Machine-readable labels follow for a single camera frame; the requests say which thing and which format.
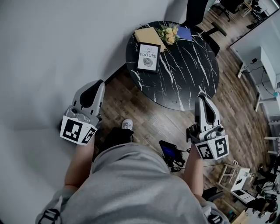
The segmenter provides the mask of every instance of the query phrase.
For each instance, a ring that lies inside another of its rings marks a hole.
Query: framed leaf print
[[[158,72],[158,63],[161,46],[149,43],[138,43],[138,64],[137,69],[147,72]]]

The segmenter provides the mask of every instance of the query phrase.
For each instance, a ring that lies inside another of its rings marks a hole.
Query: black marble table top
[[[141,28],[168,26],[157,21]],[[219,84],[219,67],[214,53],[201,35],[191,31],[192,41],[180,39],[160,53],[158,73],[137,71],[137,40],[131,36],[126,47],[126,64],[136,86],[154,102],[174,110],[193,110],[196,97],[212,98]]]

